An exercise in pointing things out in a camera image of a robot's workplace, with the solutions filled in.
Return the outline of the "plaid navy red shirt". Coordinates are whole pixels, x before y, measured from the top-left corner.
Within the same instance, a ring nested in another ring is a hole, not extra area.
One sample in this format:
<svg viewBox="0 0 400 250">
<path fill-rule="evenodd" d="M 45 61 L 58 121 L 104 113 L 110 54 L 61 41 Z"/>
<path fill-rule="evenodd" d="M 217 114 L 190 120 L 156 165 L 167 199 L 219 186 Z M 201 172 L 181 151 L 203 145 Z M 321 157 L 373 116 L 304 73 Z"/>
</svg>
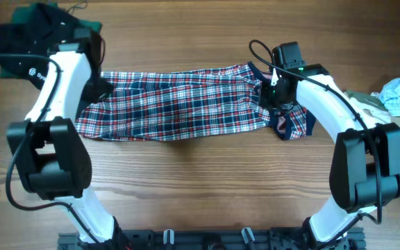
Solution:
<svg viewBox="0 0 400 250">
<path fill-rule="evenodd" d="M 270 127 L 282 140 L 311 135 L 315 116 L 300 105 L 286 112 L 259 104 L 271 80 L 252 62 L 188 72 L 102 72 L 113 86 L 75 121 L 80 135 L 107 141 L 172 141 Z"/>
</svg>

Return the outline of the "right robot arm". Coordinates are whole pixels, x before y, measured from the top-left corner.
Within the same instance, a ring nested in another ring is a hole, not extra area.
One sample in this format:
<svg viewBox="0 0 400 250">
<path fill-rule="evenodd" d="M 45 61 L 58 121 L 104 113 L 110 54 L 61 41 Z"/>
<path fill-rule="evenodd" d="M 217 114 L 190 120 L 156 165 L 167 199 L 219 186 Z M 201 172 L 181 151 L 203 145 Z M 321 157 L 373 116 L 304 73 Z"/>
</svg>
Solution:
<svg viewBox="0 0 400 250">
<path fill-rule="evenodd" d="M 303 225 L 308 243 L 326 247 L 364 218 L 380 224 L 383 207 L 400 198 L 400 128 L 363 114 L 324 67 L 305 63 L 297 42 L 269 50 L 269 57 L 272 78 L 260 88 L 260 106 L 290 111 L 299 104 L 335 143 L 331 195 Z"/>
</svg>

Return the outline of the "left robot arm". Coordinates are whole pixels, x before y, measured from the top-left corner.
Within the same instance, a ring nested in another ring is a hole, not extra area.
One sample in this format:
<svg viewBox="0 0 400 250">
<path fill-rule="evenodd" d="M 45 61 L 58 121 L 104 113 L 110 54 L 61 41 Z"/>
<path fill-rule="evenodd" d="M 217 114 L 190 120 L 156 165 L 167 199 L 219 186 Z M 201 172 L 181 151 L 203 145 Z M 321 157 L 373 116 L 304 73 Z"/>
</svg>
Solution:
<svg viewBox="0 0 400 250">
<path fill-rule="evenodd" d="M 70 39 L 52 44 L 40 95 L 23 122 L 6 133 L 12 160 L 6 196 L 19 210 L 61 206 L 78 229 L 83 249 L 118 249 L 119 231 L 90 187 L 92 163 L 74 126 L 82 109 L 108 97 L 113 86 L 100 77 L 101 36 L 75 28 Z"/>
</svg>

